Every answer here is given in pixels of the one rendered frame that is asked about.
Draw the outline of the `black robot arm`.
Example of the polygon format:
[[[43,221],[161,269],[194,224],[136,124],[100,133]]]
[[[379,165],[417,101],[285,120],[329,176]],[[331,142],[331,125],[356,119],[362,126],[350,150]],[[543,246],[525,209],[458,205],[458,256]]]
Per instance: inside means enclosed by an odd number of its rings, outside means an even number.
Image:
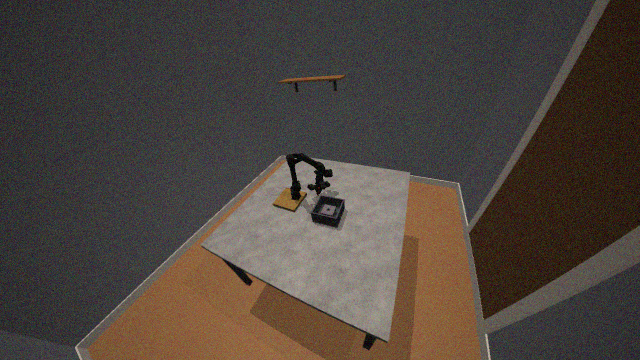
[[[297,158],[297,159],[294,159]],[[288,154],[286,156],[286,160],[287,163],[289,165],[290,168],[290,172],[291,172],[291,177],[292,177],[292,186],[290,188],[291,190],[291,196],[292,199],[291,200],[299,200],[301,195],[299,193],[299,191],[301,190],[301,185],[299,180],[297,181],[297,176],[296,176],[296,171],[295,171],[295,164],[299,163],[300,161],[304,161],[310,165],[312,165],[313,167],[315,167],[317,170],[314,171],[314,173],[316,174],[316,178],[317,179],[323,179],[323,176],[325,178],[327,177],[332,177],[333,173],[332,173],[332,169],[325,169],[325,166],[323,165],[323,163],[319,162],[319,161],[315,161],[311,158],[309,158],[308,156],[304,155],[303,153],[299,153],[299,154]],[[318,181],[317,186],[319,186],[320,190],[323,190],[325,188],[328,187],[328,183],[324,183],[324,180],[322,181]]]

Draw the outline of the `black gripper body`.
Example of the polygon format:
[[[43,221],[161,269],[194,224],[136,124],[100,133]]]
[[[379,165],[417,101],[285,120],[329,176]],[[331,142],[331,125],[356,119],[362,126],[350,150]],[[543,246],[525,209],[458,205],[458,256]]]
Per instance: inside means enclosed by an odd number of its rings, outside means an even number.
[[[323,179],[317,179],[317,178],[315,178],[315,179],[316,179],[316,182],[315,182],[316,185],[309,184],[308,187],[307,187],[309,190],[318,189],[318,187],[319,187],[319,186],[317,186],[318,181],[322,181],[323,180]],[[330,183],[329,182],[325,181],[324,183],[328,183],[328,187],[330,187]]]

